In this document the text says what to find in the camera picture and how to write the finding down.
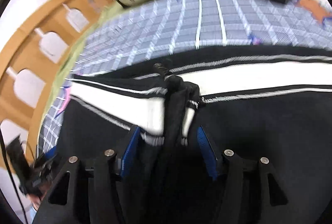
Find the person's left hand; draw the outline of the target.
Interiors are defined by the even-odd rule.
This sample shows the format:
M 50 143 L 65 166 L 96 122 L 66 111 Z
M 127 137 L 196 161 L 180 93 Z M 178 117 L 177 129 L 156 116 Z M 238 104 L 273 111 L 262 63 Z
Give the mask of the person's left hand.
M 26 197 L 32 202 L 33 208 L 37 211 L 40 207 L 40 204 L 44 197 L 46 196 L 46 192 L 42 194 L 42 196 L 36 196 L 34 194 L 28 194 Z

